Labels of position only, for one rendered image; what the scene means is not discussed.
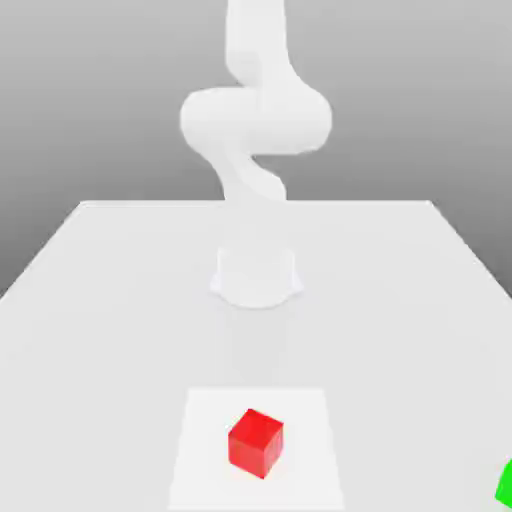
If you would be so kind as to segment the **small red cube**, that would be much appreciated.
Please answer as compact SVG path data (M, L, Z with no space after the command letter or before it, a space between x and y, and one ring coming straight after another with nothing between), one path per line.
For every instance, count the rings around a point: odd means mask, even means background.
M229 462L265 479L281 456L284 423L248 409L228 433Z

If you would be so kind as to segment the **small green cube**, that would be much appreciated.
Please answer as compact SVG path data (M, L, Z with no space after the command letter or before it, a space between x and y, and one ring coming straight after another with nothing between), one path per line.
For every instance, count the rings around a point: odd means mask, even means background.
M512 458L501 472L494 497L503 506L512 509Z

